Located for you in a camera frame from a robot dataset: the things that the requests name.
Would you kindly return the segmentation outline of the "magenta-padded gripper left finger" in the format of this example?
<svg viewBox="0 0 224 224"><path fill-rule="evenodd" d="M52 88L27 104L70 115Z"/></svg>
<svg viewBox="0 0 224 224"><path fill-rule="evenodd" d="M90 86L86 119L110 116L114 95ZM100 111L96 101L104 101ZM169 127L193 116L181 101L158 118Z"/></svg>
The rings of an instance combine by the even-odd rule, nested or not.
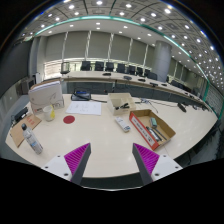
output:
<svg viewBox="0 0 224 224"><path fill-rule="evenodd" d="M79 185L91 154L91 144L87 143L66 155L57 155L42 169Z"/></svg>

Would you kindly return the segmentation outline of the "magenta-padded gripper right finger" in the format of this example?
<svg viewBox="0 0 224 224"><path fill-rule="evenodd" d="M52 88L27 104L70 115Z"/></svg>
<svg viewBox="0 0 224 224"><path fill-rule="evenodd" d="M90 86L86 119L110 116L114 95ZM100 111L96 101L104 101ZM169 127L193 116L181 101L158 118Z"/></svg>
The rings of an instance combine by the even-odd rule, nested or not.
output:
<svg viewBox="0 0 224 224"><path fill-rule="evenodd" d="M182 167L167 154L158 155L137 143L133 144L132 153L136 160L144 185L152 183L182 169Z"/></svg>

